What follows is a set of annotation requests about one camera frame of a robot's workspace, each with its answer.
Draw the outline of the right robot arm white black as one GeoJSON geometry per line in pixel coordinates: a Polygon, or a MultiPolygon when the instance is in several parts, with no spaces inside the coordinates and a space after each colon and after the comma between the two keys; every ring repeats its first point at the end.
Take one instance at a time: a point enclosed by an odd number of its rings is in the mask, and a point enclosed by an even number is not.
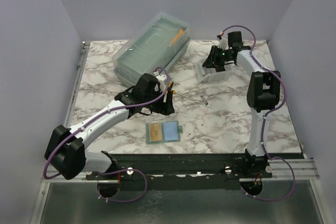
{"type": "Polygon", "coordinates": [[[204,68],[226,71],[227,65],[239,65],[250,77],[247,104],[251,109],[251,132],[239,171],[246,177],[255,177],[267,166],[267,135],[272,111],[280,100],[280,72],[268,71],[254,56],[253,48],[246,46],[242,33],[234,31],[217,36],[219,43],[212,46],[204,68]]]}

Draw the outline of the green leather card holder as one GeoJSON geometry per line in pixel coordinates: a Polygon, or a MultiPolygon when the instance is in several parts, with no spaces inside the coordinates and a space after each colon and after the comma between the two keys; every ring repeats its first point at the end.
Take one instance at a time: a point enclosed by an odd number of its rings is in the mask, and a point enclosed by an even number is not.
{"type": "Polygon", "coordinates": [[[150,142],[149,136],[149,125],[152,123],[146,124],[146,143],[147,144],[160,144],[160,143],[170,143],[170,142],[180,142],[181,134],[183,133],[183,127],[179,124],[178,121],[168,121],[162,122],[162,132],[163,132],[163,141],[161,142],[150,142]]]}

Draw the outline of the white card tray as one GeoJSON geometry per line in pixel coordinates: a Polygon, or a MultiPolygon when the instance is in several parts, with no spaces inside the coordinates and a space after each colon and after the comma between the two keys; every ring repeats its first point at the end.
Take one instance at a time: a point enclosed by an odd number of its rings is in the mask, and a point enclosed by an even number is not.
{"type": "Polygon", "coordinates": [[[202,62],[199,61],[195,64],[195,71],[197,81],[199,83],[211,83],[215,81],[224,81],[234,72],[231,65],[225,67],[225,71],[217,72],[215,68],[204,68],[202,62]]]}

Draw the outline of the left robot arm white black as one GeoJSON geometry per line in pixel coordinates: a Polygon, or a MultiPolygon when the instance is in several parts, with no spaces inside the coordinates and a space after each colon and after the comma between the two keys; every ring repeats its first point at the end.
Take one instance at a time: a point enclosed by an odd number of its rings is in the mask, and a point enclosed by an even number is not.
{"type": "Polygon", "coordinates": [[[49,165],[66,180],[73,179],[81,172],[98,172],[104,179],[116,175],[116,166],[106,151],[89,153],[88,147],[103,133],[115,125],[131,118],[142,109],[150,113],[170,115],[173,107],[173,91],[168,74],[143,74],[136,85],[118,93],[101,111],[81,123],[65,127],[57,126],[50,137],[44,158],[45,179],[49,165]]]}

